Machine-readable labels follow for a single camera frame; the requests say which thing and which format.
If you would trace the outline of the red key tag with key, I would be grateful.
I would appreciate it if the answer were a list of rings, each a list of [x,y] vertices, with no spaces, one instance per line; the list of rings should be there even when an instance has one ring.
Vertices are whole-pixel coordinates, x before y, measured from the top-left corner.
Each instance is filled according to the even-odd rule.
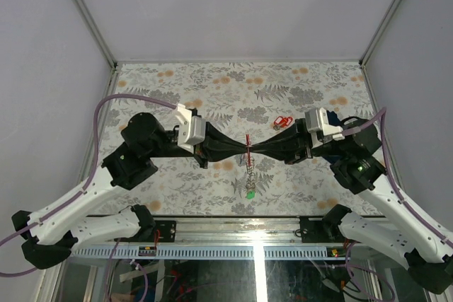
[[[251,166],[251,138],[250,138],[250,135],[249,134],[246,134],[246,153],[245,153],[245,157],[246,157],[246,165],[247,166]]]

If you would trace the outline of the metal key holder red handle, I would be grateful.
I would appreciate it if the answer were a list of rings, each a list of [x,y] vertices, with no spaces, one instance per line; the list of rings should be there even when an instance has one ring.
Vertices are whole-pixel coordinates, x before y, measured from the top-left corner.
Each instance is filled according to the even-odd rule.
[[[255,183],[255,163],[254,159],[251,159],[251,166],[246,166],[246,193],[256,192],[256,183]]]

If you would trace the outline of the green key tag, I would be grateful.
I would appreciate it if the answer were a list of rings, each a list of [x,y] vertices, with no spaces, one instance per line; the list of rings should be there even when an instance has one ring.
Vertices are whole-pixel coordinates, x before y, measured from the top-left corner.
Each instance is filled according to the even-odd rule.
[[[256,193],[255,192],[248,192],[246,195],[247,199],[253,199],[255,197]]]

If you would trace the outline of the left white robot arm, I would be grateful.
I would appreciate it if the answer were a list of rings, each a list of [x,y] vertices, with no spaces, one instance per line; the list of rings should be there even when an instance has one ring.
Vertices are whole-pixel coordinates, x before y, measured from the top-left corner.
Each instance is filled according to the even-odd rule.
[[[154,158],[193,157],[206,168],[210,162],[246,151],[245,144],[194,114],[166,130],[155,116],[141,112],[129,120],[121,135],[121,145],[102,160],[92,177],[39,211],[20,210],[12,216],[14,228],[24,239],[24,258],[34,267],[48,269],[75,250],[106,240],[154,240],[156,222],[144,205],[133,204],[111,216],[92,215],[156,173]]]

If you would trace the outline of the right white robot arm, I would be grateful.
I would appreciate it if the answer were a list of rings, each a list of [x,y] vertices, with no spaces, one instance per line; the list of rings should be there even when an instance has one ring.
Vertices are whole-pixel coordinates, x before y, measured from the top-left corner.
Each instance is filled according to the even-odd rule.
[[[366,120],[315,109],[274,137],[247,148],[293,165],[323,158],[338,184],[377,208],[394,230],[364,220],[352,209],[335,205],[323,218],[323,234],[330,241],[355,240],[390,257],[407,270],[422,288],[441,294],[452,285],[452,232],[440,225],[395,182],[387,163],[374,153],[387,151],[381,139],[384,113]]]

